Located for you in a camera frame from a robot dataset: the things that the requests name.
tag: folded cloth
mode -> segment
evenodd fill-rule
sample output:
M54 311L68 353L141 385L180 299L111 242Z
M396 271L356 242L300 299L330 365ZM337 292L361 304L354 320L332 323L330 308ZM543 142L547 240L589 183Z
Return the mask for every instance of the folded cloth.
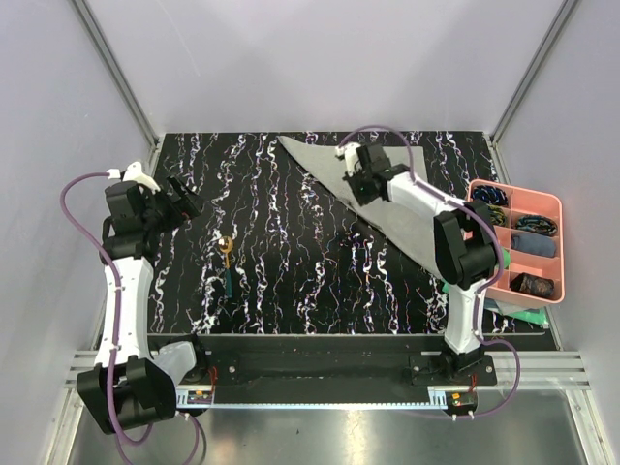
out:
M488 207L491 210L491 224L495 226L506 226L508 221L504 210L495 205L489 205Z
M495 186L477 186L472 191L472 199L478 199L489 205L508 206L506 193Z
M541 215L522 216L516 222L515 228L521 231L549 236L558 232L558 225L553 220Z
M540 278L529 273L521 273L511 282L511 290L516 293L535 295L536 297L550 298L553 295L555 284L551 279Z
M555 257L555 242L551 237L534 234L533 232L513 232L511 248L526 254L538 255L539 257Z

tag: orange tray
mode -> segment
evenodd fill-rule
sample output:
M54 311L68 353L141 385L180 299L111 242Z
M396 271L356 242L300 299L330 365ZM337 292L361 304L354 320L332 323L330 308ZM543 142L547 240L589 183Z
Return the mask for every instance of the orange tray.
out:
M543 192L530 191L519 187L512 187L497 182L475 179L469 185L468 199L472 199L472 191L476 186L499 187L508 197L508 207L502 209L508 218L509 228L495 226L495 233L502 247L511 254L511 265L504 270L500 280L491 286L486 295L502 302L512 303L525 308L541 308L552 303L559 303L564 299L564 241L562 225L562 203L560 200ZM525 215L542 215L552 219L558 225L558 232L551 237L555 242L555 257L539 257L525 254L511 249L512 232L519 218ZM541 278L552 279L555 290L551 298L541 298L533 295L511 291L511 281L520 273L530 273Z

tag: shiny floor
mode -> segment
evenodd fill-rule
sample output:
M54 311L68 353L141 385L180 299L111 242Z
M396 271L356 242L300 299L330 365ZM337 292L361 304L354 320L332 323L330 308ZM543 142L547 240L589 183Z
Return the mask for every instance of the shiny floor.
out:
M482 393L480 411L500 400L498 393ZM293 410L216 410L200 420L208 438L203 463L209 465L586 463L559 392L520 392L496 416L473 422L412 418L402 412ZM149 441L127 448L127 455L136 465L180 464L193 441L192 426L176 418L157 424ZM86 413L70 463L123 462L113 438L104 436Z

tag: white wall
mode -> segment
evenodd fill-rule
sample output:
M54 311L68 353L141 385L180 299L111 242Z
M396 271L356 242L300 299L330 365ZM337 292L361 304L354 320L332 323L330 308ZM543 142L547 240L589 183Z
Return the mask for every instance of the white wall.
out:
M620 3L581 2L500 141L511 181L564 203L562 340L585 359L620 457Z
M561 0L90 0L156 131L491 131Z
M97 253L58 196L77 175L148 149L68 1L0 2L0 63L0 461L32 465L104 295ZM70 197L96 235L106 185Z

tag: black marble tabletop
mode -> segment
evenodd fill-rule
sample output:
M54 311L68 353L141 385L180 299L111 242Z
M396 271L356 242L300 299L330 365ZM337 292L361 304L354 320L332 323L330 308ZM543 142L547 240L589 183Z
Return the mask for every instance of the black marble tabletop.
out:
M335 145L345 133L286 133ZM165 234L149 299L150 333L437 333L442 283L336 200L277 142L276 133L168 134L155 172L206 199L201 217ZM482 133L409 132L428 181L465 198L496 180ZM360 141L400 145L386 133ZM232 297L217 240L233 237ZM495 332L541 332L485 312Z

